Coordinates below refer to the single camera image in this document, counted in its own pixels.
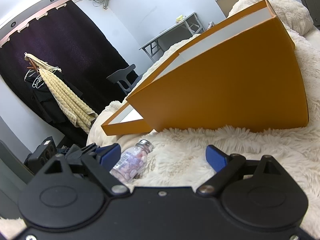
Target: glass bottle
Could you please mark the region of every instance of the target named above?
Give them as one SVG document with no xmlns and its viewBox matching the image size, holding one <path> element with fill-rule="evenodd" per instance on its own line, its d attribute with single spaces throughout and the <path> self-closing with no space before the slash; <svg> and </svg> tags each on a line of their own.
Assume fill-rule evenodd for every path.
<svg viewBox="0 0 320 240">
<path fill-rule="evenodd" d="M 130 182 L 140 174 L 147 164 L 147 155 L 152 152 L 153 145 L 147 140 L 140 140 L 134 147 L 126 149 L 110 173 L 119 181 Z"/>
</svg>

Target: metal screw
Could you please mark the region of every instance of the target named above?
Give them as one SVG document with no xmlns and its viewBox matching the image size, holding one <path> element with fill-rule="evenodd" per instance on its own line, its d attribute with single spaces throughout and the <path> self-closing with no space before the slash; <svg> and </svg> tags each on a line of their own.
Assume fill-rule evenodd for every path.
<svg viewBox="0 0 320 240">
<path fill-rule="evenodd" d="M 211 186 L 211 185 L 202 185 L 200 188 L 199 188 L 199 191 L 203 194 L 210 194 L 212 192 L 214 192 L 214 187 Z"/>
<path fill-rule="evenodd" d="M 114 194 L 124 194 L 127 192 L 128 188 L 125 185 L 115 185 L 111 190 Z"/>
<path fill-rule="evenodd" d="M 33 235 L 28 235 L 28 236 L 26 236 L 26 240 L 37 240 L 37 239 Z"/>
<path fill-rule="evenodd" d="M 165 196 L 167 196 L 167 192 L 166 191 L 159 191 L 158 192 L 158 195 L 160 196 L 160 197 L 165 197 Z"/>
<path fill-rule="evenodd" d="M 299 240 L 299 237 L 296 235 L 293 235 L 289 238 L 289 240 Z"/>
</svg>

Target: small yellow item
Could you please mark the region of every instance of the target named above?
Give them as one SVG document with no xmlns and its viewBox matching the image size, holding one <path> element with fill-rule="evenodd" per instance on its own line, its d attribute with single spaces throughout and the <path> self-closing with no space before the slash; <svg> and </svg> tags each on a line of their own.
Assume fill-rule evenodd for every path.
<svg viewBox="0 0 320 240">
<path fill-rule="evenodd" d="M 184 16 L 183 16 L 183 15 L 180 15 L 180 16 L 177 18 L 176 23 L 178 23 L 178 22 L 182 21 L 182 20 L 183 20 L 183 18 L 184 18 Z"/>
</svg>

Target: metal table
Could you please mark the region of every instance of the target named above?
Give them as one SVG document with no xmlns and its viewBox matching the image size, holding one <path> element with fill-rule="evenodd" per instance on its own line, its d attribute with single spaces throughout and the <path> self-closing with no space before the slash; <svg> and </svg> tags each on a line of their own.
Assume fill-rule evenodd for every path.
<svg viewBox="0 0 320 240">
<path fill-rule="evenodd" d="M 194 16 L 196 22 L 198 24 L 192 23 L 191 25 L 188 24 L 187 20 L 189 18 L 191 18 L 192 16 Z M 151 41 L 147 42 L 145 45 L 143 45 L 140 49 L 143 49 L 144 52 L 149 56 L 149 58 L 153 61 L 153 63 L 155 63 L 156 61 L 153 59 L 153 56 L 155 54 L 157 54 L 160 50 L 162 50 L 162 52 L 164 53 L 164 50 L 161 48 L 161 46 L 159 45 L 159 38 L 171 31 L 173 31 L 174 29 L 178 28 L 179 26 L 184 25 L 191 33 L 191 35 L 195 35 L 198 34 L 201 30 L 204 31 L 204 28 L 201 24 L 201 22 L 199 21 L 196 12 L 190 14 L 189 16 L 183 18 L 180 22 L 178 22 L 177 24 L 171 26 L 169 29 L 164 30 L 163 32 L 161 32 L 158 36 L 156 36 L 155 38 L 153 38 Z M 196 26 L 198 29 L 196 31 L 192 30 L 191 27 Z M 147 51 L 147 47 L 150 46 L 150 53 Z"/>
</svg>

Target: beige towel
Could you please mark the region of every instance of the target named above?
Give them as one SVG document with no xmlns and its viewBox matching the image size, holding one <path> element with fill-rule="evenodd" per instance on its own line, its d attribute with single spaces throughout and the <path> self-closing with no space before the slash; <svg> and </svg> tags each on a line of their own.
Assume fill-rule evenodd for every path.
<svg viewBox="0 0 320 240">
<path fill-rule="evenodd" d="M 88 134 L 91 122 L 98 115 L 68 88 L 61 79 L 52 73 L 53 70 L 61 71 L 61 69 L 54 68 L 32 54 L 26 53 L 25 60 L 29 59 L 38 67 L 41 78 L 54 96 L 62 112 L 75 127 L 81 127 Z"/>
</svg>

